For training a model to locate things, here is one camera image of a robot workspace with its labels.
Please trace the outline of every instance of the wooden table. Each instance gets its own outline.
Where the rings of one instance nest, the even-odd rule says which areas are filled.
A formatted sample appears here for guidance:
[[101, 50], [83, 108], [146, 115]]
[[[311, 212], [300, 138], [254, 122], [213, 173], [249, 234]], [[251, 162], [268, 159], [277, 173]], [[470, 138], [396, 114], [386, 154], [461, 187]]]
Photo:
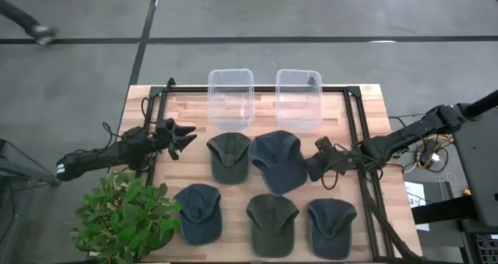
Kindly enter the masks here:
[[[377, 84], [360, 85], [360, 87], [370, 136], [388, 134], [391, 132], [391, 127], [382, 98], [381, 87]], [[136, 125], [143, 124], [144, 118], [140, 109], [140, 102], [143, 97], [149, 95], [149, 89], [150, 86], [130, 87], [120, 133]], [[357, 125], [356, 130], [361, 131], [354, 98], [352, 101]], [[159, 104], [154, 106], [154, 117], [157, 114], [158, 107]], [[254, 122], [245, 132], [248, 137], [253, 139], [255, 136], [278, 129], [278, 123], [274, 116], [275, 93], [255, 93], [254, 108]], [[218, 241], [210, 245], [194, 247], [187, 245], [182, 239], [180, 231], [176, 231], [173, 240], [167, 246], [151, 252], [142, 261], [324, 261], [314, 256], [309, 249], [306, 207], [309, 201], [326, 197], [350, 202], [358, 212], [358, 217], [352, 223], [352, 251], [348, 260], [368, 261], [372, 259], [358, 176], [355, 171], [348, 171], [346, 175], [340, 176], [337, 186], [331, 191], [324, 189], [319, 181], [312, 183], [308, 180], [305, 185], [287, 193], [285, 197], [292, 200], [300, 210], [295, 220], [296, 235], [293, 252], [282, 259], [262, 259], [257, 257], [251, 249], [250, 221], [245, 209], [252, 197], [268, 193], [268, 189], [261, 178], [261, 172], [252, 165], [248, 180], [241, 185], [226, 186], [214, 181], [209, 169], [209, 150], [206, 143], [213, 136], [218, 135], [219, 132], [206, 118], [206, 110], [207, 93], [168, 93], [165, 118], [174, 118], [179, 125], [196, 126], [195, 134], [198, 135], [198, 138], [180, 154], [180, 159], [177, 161], [172, 161], [167, 152], [158, 156], [153, 184], [159, 185], [165, 182], [168, 186], [168, 197], [173, 197], [181, 189], [192, 183], [204, 183], [217, 187], [222, 196], [220, 203], [223, 215], [222, 235]], [[333, 143], [340, 143], [343, 146], [351, 144], [344, 97], [341, 93], [324, 93], [322, 114], [324, 120], [314, 130], [314, 133], [296, 134], [301, 139], [301, 151], [305, 157], [310, 157], [317, 151], [314, 142], [322, 136], [328, 136]], [[334, 181], [334, 176], [335, 173], [329, 171], [326, 174], [325, 181], [331, 185]], [[415, 253], [421, 255], [422, 251], [399, 167], [386, 167], [384, 169], [381, 189], [389, 221], [404, 242]], [[380, 252], [385, 255], [381, 228], [377, 221], [375, 221], [375, 230]]]

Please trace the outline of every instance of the green leaves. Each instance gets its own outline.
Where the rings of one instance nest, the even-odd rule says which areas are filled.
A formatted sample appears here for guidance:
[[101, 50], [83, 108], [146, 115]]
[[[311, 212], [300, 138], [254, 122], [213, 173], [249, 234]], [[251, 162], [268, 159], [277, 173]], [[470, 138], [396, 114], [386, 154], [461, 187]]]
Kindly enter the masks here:
[[129, 239], [133, 236], [133, 234], [137, 231], [136, 226], [128, 226], [123, 229], [121, 232], [117, 233], [118, 238]]
[[135, 173], [100, 179], [100, 188], [82, 197], [76, 216], [82, 227], [71, 229], [75, 248], [96, 252], [102, 263], [131, 264], [163, 247], [179, 227], [181, 208], [166, 197], [167, 186], [144, 186]]

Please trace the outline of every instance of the shoe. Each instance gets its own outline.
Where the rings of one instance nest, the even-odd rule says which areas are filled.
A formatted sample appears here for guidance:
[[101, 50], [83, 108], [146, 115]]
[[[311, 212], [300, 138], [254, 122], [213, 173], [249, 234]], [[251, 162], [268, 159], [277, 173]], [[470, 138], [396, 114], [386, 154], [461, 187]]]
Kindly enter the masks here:
[[33, 26], [29, 31], [26, 32], [29, 36], [34, 38], [34, 40], [42, 46], [51, 43], [55, 39], [55, 34], [57, 30], [51, 26]]

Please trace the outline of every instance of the clear plastic bin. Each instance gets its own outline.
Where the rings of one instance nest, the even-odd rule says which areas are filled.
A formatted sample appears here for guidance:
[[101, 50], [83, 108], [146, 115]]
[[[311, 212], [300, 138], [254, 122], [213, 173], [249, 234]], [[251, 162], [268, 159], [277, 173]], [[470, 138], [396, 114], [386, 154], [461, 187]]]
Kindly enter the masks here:
[[254, 120], [254, 75], [249, 69], [209, 73], [208, 119], [223, 132], [237, 132]]
[[310, 132], [320, 124], [320, 73], [311, 70], [280, 69], [276, 82], [275, 116], [281, 128]]

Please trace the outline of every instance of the baseball cap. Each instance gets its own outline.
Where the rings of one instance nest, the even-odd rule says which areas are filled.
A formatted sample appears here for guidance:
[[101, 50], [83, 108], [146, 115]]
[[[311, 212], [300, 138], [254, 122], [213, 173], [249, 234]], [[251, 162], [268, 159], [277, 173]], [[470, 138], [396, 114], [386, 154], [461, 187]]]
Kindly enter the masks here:
[[313, 253], [323, 259], [347, 259], [351, 251], [355, 207], [340, 199], [315, 199], [308, 205], [308, 216]]
[[207, 245], [221, 235], [222, 219], [217, 188], [193, 184], [174, 196], [181, 206], [180, 229], [190, 245]]
[[257, 195], [247, 205], [251, 244], [261, 257], [285, 257], [294, 248], [294, 219], [299, 210], [288, 199]]
[[249, 170], [247, 148], [251, 140], [239, 132], [226, 132], [207, 143], [211, 151], [211, 172], [224, 185], [244, 182]]
[[261, 170], [272, 194], [283, 195], [306, 182], [307, 163], [300, 148], [301, 141], [286, 131], [257, 136], [249, 147], [249, 160]]

